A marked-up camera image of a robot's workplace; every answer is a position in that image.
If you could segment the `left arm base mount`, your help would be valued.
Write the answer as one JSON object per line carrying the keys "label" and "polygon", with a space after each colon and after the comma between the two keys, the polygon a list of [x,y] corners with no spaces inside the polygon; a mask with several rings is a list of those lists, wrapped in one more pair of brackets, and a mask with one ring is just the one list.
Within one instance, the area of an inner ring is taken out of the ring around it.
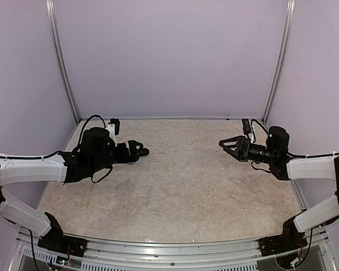
{"label": "left arm base mount", "polygon": [[88,241],[83,238],[62,235],[60,237],[41,237],[38,246],[69,256],[83,257]]}

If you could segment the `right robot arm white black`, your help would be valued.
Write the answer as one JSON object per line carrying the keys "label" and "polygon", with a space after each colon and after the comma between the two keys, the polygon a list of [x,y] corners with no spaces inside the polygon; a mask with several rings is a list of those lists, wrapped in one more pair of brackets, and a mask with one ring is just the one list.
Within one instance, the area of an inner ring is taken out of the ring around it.
{"label": "right robot arm white black", "polygon": [[219,141],[219,146],[240,162],[264,163],[280,181],[331,180],[336,183],[334,195],[284,222],[278,246],[289,251],[306,231],[339,218],[339,153],[329,155],[291,155],[288,151],[290,135],[279,126],[267,133],[266,145],[251,141],[246,135]]}

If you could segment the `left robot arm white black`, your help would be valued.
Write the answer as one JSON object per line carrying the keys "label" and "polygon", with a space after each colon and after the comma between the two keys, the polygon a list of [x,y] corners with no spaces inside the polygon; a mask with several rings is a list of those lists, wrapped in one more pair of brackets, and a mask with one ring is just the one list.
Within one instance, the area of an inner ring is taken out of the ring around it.
{"label": "left robot arm white black", "polygon": [[94,127],[83,131],[80,142],[72,151],[58,151],[46,156],[0,155],[0,216],[36,234],[56,251],[64,250],[68,239],[56,218],[39,213],[5,190],[15,183],[60,182],[75,183],[93,178],[101,171],[113,170],[115,164],[135,163],[149,150],[142,143],[131,140],[118,143],[116,131]]}

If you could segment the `black earbud charging case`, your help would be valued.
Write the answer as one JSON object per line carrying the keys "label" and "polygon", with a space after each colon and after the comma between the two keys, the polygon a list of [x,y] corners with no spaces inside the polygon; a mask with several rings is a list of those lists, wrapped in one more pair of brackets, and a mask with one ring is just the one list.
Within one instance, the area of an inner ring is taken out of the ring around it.
{"label": "black earbud charging case", "polygon": [[139,156],[147,156],[149,154],[149,149],[142,148],[138,151]]}

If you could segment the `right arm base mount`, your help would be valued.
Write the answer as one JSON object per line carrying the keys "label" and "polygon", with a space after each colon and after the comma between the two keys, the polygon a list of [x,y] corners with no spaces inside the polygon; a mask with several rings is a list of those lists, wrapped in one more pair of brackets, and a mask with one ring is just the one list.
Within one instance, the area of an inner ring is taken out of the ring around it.
{"label": "right arm base mount", "polygon": [[270,256],[299,249],[301,246],[307,246],[307,240],[304,236],[298,238],[285,238],[282,235],[264,237],[259,240],[259,246],[262,256]]}

